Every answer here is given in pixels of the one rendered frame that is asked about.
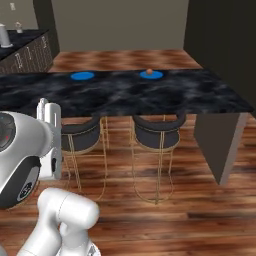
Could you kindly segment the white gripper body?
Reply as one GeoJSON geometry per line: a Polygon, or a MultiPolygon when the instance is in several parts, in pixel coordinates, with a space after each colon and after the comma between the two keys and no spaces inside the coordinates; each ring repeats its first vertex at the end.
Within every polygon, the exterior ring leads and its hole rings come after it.
{"type": "Polygon", "coordinates": [[[56,103],[45,105],[45,122],[51,130],[50,149],[45,159],[44,178],[59,180],[62,172],[62,150],[61,150],[61,108],[56,103]]]}

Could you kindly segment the dark bar stool gold legs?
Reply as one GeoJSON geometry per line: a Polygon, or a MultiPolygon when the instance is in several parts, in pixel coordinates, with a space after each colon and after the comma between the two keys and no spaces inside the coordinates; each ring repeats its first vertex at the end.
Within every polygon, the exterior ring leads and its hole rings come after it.
{"type": "Polygon", "coordinates": [[[186,121],[186,114],[184,112],[176,113],[176,119],[167,121],[163,118],[159,122],[151,122],[135,115],[132,117],[133,127],[131,129],[131,155],[132,155],[132,176],[133,186],[136,195],[145,202],[151,204],[159,204],[170,199],[173,193],[173,182],[171,177],[173,152],[180,142],[179,129],[186,121]],[[147,199],[143,197],[136,187],[136,172],[135,172],[135,144],[145,148],[152,154],[158,156],[158,168],[156,179],[156,191],[154,199],[147,199]],[[170,154],[168,176],[170,184],[170,192],[167,197],[160,197],[161,175],[163,167],[163,157],[165,154],[170,154]]]}
{"type": "Polygon", "coordinates": [[[97,201],[101,200],[107,184],[108,177],[108,164],[107,164],[107,154],[106,154],[106,140],[105,131],[100,117],[92,117],[85,123],[82,124],[67,124],[62,127],[61,133],[61,143],[62,143],[62,153],[64,155],[64,162],[67,165],[67,157],[70,156],[74,173],[76,178],[76,183],[79,191],[82,191],[81,179],[79,175],[79,168],[77,163],[77,156],[83,155],[91,152],[99,143],[102,141],[104,159],[104,180],[102,192],[97,198],[97,201]]]}

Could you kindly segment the blue round plate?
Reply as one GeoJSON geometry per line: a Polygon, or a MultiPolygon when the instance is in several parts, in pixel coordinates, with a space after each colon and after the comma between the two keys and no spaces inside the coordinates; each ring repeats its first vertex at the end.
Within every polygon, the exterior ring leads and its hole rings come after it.
{"type": "Polygon", "coordinates": [[[90,80],[94,77],[95,77],[95,74],[89,71],[76,72],[71,75],[71,78],[77,81],[90,80]]]}
{"type": "Polygon", "coordinates": [[[140,76],[145,79],[156,80],[162,78],[163,73],[160,71],[152,71],[150,74],[148,74],[146,71],[142,71],[140,76]]]}

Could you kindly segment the dark cupboard run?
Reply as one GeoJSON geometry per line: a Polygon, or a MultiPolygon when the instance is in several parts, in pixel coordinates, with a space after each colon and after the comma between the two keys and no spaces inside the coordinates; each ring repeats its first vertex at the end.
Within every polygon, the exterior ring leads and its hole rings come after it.
{"type": "Polygon", "coordinates": [[[22,33],[8,30],[8,35],[13,46],[0,47],[0,74],[47,72],[51,68],[53,58],[46,29],[22,33]]]}

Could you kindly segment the dark marble kitchen island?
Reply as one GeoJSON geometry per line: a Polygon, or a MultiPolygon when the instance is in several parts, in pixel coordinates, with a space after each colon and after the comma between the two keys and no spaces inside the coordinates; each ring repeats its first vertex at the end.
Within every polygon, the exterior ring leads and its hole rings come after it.
{"type": "Polygon", "coordinates": [[[36,113],[41,98],[64,117],[174,114],[196,116],[194,136],[217,183],[227,182],[253,108],[217,75],[204,69],[165,70],[156,80],[135,71],[96,71],[90,80],[70,73],[0,75],[0,110],[36,113]]]}

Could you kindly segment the white cylinder jar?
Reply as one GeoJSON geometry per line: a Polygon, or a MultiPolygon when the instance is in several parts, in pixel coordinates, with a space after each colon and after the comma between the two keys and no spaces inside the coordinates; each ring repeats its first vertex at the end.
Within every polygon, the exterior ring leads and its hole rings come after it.
{"type": "Polygon", "coordinates": [[[0,45],[2,48],[10,48],[13,44],[10,42],[6,26],[0,23],[0,45]]]}

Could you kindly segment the tall dark cabinet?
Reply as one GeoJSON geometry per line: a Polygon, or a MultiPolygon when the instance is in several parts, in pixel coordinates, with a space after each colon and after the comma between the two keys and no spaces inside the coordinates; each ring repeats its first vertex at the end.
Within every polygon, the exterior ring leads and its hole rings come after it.
{"type": "Polygon", "coordinates": [[[184,50],[256,114],[256,0],[189,0],[184,50]]]}

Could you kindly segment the dark wall column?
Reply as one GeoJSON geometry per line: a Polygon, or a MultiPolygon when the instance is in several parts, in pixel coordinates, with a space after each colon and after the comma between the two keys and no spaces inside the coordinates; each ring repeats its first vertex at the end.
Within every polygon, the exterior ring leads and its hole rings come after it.
{"type": "Polygon", "coordinates": [[[55,17],[51,0],[33,0],[34,11],[37,24],[40,29],[48,30],[49,44],[52,58],[55,58],[59,52],[59,40],[57,36],[55,17]]]}

